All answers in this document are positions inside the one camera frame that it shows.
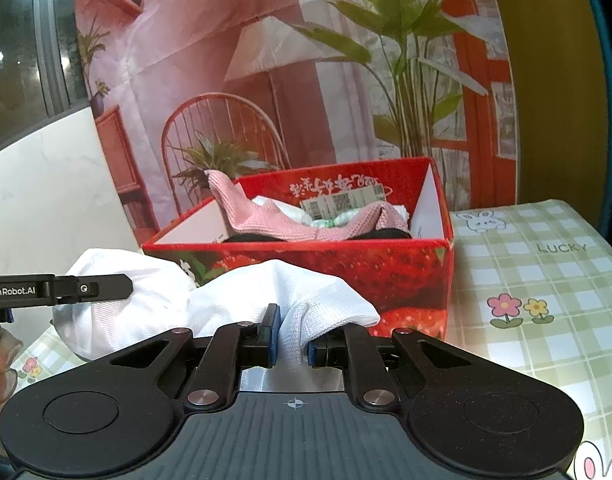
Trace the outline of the white mesh cloth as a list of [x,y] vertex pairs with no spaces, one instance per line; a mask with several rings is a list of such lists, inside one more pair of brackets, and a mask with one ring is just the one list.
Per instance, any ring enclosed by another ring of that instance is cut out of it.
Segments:
[[218,327],[258,322],[269,304],[280,308],[280,370],[307,370],[307,343],[347,323],[379,322],[373,304],[344,280],[281,260],[241,266],[196,285],[176,263],[120,249],[89,249],[71,267],[77,278],[124,274],[125,300],[65,304],[53,309],[60,339],[77,356],[94,360],[172,328],[212,335]]

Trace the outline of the black eye mask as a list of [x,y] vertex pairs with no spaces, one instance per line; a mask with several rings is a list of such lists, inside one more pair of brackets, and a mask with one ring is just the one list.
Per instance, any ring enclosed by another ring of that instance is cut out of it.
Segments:
[[[407,231],[395,228],[372,230],[367,233],[353,236],[352,240],[411,240],[412,236]],[[271,243],[281,242],[281,238],[263,235],[241,233],[226,238],[223,243]]]

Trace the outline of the printed room backdrop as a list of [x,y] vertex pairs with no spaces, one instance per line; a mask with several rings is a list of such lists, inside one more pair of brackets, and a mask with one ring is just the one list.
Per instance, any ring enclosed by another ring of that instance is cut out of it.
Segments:
[[429,156],[451,210],[518,198],[497,0],[74,0],[86,91],[139,242],[199,171]]

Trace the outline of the red strawberry cardboard box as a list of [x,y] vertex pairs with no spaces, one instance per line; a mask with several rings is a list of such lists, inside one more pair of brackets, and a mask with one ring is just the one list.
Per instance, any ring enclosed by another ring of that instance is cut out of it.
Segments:
[[342,278],[376,308],[373,334],[388,336],[410,326],[433,337],[446,330],[452,282],[453,233],[440,180],[427,157],[353,162],[254,174],[237,180],[257,195],[300,206],[302,200],[382,184],[385,202],[408,210],[411,240],[223,243],[234,235],[211,198],[190,209],[150,240],[146,255],[179,263],[204,285],[225,272],[280,259]]

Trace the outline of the white green tied cloth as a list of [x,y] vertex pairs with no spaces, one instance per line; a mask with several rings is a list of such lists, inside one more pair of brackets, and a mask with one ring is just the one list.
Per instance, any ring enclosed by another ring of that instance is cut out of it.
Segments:
[[373,221],[373,229],[404,229],[408,228],[409,214],[405,206],[392,205],[385,200],[372,200],[368,204],[359,205],[346,195],[338,197],[337,207],[334,200],[307,200],[306,207],[293,206],[273,198],[257,195],[251,201],[256,206],[268,208],[274,206],[301,226],[311,226],[317,229],[345,228],[353,220]]

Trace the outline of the pink knotted cloth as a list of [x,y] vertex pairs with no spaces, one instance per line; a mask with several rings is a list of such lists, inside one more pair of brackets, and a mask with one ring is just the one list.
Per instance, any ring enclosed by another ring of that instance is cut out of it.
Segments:
[[263,205],[255,204],[221,171],[206,170],[205,176],[211,194],[236,234],[270,236],[285,242],[341,242],[386,231],[396,232],[403,238],[411,237],[402,216],[393,205],[385,202],[361,208],[345,226],[319,228],[289,218],[271,200]]

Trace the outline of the white barcode label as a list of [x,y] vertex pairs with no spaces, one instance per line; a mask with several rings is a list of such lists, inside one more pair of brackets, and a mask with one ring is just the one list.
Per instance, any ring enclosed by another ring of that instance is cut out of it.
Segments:
[[332,220],[345,211],[361,209],[375,202],[384,202],[386,192],[382,184],[354,188],[331,195],[321,195],[300,202],[300,207],[313,220]]

